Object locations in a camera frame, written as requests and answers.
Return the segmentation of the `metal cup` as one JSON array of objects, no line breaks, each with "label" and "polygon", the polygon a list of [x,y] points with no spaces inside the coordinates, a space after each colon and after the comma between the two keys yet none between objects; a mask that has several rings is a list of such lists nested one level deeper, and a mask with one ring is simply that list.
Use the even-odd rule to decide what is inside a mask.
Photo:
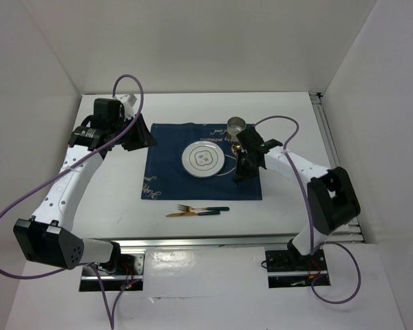
[{"label": "metal cup", "polygon": [[226,133],[228,140],[237,142],[237,134],[241,133],[246,128],[246,122],[240,117],[229,118],[226,123]]}]

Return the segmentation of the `dark blue cloth placemat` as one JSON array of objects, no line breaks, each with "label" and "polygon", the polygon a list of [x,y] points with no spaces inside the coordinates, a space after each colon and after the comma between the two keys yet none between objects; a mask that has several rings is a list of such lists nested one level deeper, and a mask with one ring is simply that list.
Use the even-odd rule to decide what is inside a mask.
[{"label": "dark blue cloth placemat", "polygon": [[[158,124],[151,126],[157,145],[148,149],[141,198],[144,200],[220,200],[262,199],[258,177],[238,185],[233,182],[235,156],[226,136],[225,124]],[[182,165],[183,151],[193,142],[217,144],[225,155],[217,175],[197,178]]]}]

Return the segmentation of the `white round plate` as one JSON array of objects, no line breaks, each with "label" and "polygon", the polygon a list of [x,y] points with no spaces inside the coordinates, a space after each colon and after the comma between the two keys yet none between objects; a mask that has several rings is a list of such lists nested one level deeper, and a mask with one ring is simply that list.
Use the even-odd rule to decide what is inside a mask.
[{"label": "white round plate", "polygon": [[225,163],[223,150],[210,141],[197,141],[182,153],[182,167],[193,177],[209,178],[218,174]]}]

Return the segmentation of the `gold knife green handle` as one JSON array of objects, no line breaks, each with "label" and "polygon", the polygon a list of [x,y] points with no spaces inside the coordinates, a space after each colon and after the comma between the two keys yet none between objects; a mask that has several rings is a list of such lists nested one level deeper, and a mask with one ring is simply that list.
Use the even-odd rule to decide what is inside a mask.
[{"label": "gold knife green handle", "polygon": [[220,215],[221,211],[219,210],[210,210],[205,212],[177,212],[167,214],[166,217],[203,217],[203,216],[213,216]]}]

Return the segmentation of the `gold spoon green handle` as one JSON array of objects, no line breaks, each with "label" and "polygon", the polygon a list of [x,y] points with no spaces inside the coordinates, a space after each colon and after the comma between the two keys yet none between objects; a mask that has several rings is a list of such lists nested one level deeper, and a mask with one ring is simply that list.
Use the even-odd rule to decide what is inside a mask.
[{"label": "gold spoon green handle", "polygon": [[234,143],[231,145],[231,152],[237,155],[242,150],[242,146],[239,143]]}]

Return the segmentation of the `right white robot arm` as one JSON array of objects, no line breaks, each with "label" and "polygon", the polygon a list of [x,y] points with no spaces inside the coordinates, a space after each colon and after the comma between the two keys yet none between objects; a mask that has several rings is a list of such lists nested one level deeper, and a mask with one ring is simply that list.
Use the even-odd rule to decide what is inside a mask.
[{"label": "right white robot arm", "polygon": [[308,161],[290,151],[287,142],[265,141],[253,126],[237,126],[228,135],[236,156],[235,184],[257,177],[261,168],[298,183],[308,223],[288,242],[286,260],[293,269],[303,269],[315,250],[361,211],[349,174],[340,166],[328,168]]}]

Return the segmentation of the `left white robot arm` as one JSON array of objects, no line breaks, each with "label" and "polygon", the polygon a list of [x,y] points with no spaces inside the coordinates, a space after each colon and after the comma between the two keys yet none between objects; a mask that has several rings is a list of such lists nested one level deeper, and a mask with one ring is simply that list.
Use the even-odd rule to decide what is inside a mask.
[{"label": "left white robot arm", "polygon": [[122,266],[120,246],[114,241],[82,239],[72,233],[76,211],[92,176],[103,163],[116,136],[126,151],[155,146],[157,141],[142,117],[135,118],[135,95],[97,98],[93,113],[76,127],[68,141],[62,169],[67,174],[51,186],[29,219],[18,219],[13,232],[26,259],[72,270],[97,263],[106,274]]}]

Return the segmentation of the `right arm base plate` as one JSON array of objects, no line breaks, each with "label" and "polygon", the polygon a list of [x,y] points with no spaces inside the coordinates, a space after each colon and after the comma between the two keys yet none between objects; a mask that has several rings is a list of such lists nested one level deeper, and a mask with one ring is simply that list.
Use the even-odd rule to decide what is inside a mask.
[{"label": "right arm base plate", "polygon": [[288,250],[266,250],[260,265],[267,271],[270,289],[310,287],[315,279],[315,286],[330,286],[323,250],[304,257],[295,257]]}]

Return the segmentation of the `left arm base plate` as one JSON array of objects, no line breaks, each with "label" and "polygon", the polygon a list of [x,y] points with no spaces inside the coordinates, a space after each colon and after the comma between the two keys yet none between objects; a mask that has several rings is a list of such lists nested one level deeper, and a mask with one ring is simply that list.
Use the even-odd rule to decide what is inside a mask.
[{"label": "left arm base plate", "polygon": [[[96,268],[105,291],[119,292],[121,289],[125,289],[128,292],[139,292],[143,290],[145,251],[133,250],[130,253],[123,253],[116,269],[110,272],[106,272],[100,265]],[[97,276],[88,266],[82,270],[78,290],[80,292],[100,292]]]}]

